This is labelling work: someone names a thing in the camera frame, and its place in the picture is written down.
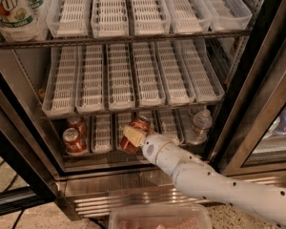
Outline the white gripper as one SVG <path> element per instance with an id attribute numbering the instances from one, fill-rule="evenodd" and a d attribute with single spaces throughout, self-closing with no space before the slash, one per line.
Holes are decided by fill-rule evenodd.
<path id="1" fill-rule="evenodd" d="M 123 135 L 135 147 L 142 144 L 143 156 L 168 176 L 174 173 L 175 168 L 180 163 L 201 163 L 200 158 L 175 145 L 164 135 L 152 134 L 147 136 L 146 132 L 130 125 L 123 128 Z"/>

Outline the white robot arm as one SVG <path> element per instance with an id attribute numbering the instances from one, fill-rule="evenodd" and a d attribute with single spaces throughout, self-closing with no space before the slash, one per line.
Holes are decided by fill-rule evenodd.
<path id="1" fill-rule="evenodd" d="M 199 157 L 153 131 L 127 125 L 123 135 L 143 156 L 173 180 L 190 198 L 203 198 L 234 206 L 286 229 L 286 188 L 225 177 Z"/>

